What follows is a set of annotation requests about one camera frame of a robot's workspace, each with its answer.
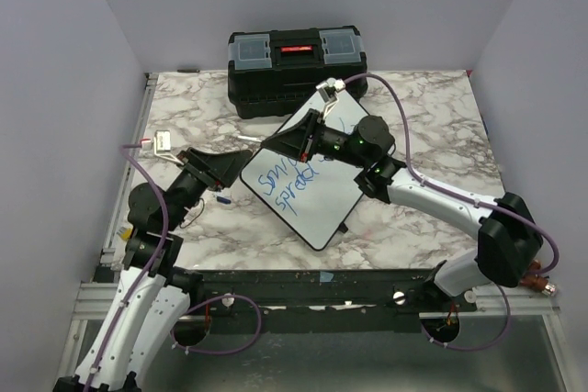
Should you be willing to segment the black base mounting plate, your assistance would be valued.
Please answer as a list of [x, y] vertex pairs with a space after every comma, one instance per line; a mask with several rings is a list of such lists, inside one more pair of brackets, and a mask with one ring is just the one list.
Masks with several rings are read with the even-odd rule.
[[203, 272], [198, 301], [211, 305], [175, 325], [181, 342], [210, 334], [419, 332], [421, 317], [476, 310], [433, 286], [432, 270], [226, 270]]

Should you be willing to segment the white marker pen blue cap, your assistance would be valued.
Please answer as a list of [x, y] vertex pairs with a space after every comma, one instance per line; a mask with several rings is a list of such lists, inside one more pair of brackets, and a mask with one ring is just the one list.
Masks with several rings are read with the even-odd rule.
[[259, 137], [253, 137], [253, 136], [246, 136], [246, 135], [237, 135], [236, 136], [237, 139], [239, 140], [245, 140], [248, 142], [253, 142], [253, 143], [262, 143], [264, 141], [263, 138], [259, 138]]

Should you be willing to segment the aluminium frame rail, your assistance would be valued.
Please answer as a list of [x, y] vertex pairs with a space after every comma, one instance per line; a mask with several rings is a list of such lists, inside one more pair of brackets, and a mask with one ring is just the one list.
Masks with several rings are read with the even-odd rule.
[[74, 290], [73, 309], [68, 318], [68, 334], [62, 349], [59, 368], [56, 378], [51, 381], [55, 386], [61, 377], [74, 373], [78, 360], [85, 352], [85, 346], [90, 342], [90, 330], [96, 319], [80, 319], [77, 316], [77, 305], [80, 296], [88, 290], [83, 287], [85, 283], [97, 282], [107, 284], [119, 277], [114, 268], [114, 247], [116, 228], [122, 219], [122, 211], [130, 187], [130, 175], [132, 171], [128, 162], [122, 157], [119, 146], [136, 141], [144, 132], [149, 112], [151, 109], [155, 86], [158, 81], [158, 73], [145, 73], [141, 80], [141, 92], [133, 97], [131, 113], [124, 117], [123, 134], [116, 140], [103, 142], [101, 145], [113, 155], [115, 160], [115, 175], [109, 181], [110, 187], [103, 192], [104, 199], [97, 198], [85, 200], [88, 206], [98, 207], [101, 217], [92, 225], [98, 227], [94, 233], [90, 229], [84, 229], [80, 242], [91, 246], [89, 252], [77, 266], [82, 273], [76, 279]]

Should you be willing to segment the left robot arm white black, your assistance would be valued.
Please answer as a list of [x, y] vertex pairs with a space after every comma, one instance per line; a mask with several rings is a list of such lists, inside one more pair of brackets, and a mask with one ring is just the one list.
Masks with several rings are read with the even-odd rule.
[[179, 169], [165, 189], [132, 156], [144, 178], [128, 199], [131, 234], [116, 293], [98, 334], [56, 391], [139, 391], [168, 334], [184, 314], [197, 312], [204, 295], [202, 274], [176, 266], [183, 245], [175, 235], [189, 210], [207, 191], [231, 186], [252, 157], [249, 150], [206, 153], [188, 148], [166, 160]]

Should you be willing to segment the small yellow grey object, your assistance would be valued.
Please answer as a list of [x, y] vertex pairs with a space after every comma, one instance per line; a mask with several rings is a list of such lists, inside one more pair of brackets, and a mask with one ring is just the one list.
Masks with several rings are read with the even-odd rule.
[[118, 232], [117, 235], [123, 240], [123, 241], [127, 241], [130, 237], [132, 233], [132, 229], [131, 228], [124, 228], [121, 227]]

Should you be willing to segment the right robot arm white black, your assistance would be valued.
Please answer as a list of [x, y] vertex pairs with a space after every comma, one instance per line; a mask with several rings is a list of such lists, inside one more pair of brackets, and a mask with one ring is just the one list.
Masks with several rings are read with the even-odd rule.
[[261, 143], [299, 162], [320, 154], [355, 166], [361, 171], [355, 182], [365, 196], [424, 212], [476, 240], [473, 252], [442, 262], [431, 273], [422, 291], [430, 309], [446, 309], [475, 286], [518, 286], [543, 243], [523, 198], [513, 193], [494, 198], [443, 186], [394, 159], [394, 144], [387, 123], [378, 116], [361, 118], [344, 133], [328, 127], [316, 110]]

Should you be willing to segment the white whiteboard with black rim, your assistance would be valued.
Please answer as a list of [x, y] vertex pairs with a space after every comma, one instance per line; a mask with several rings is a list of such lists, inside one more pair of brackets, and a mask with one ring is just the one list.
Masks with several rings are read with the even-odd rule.
[[311, 249], [323, 250], [362, 197], [359, 170], [315, 154], [306, 163], [261, 149], [240, 179]]

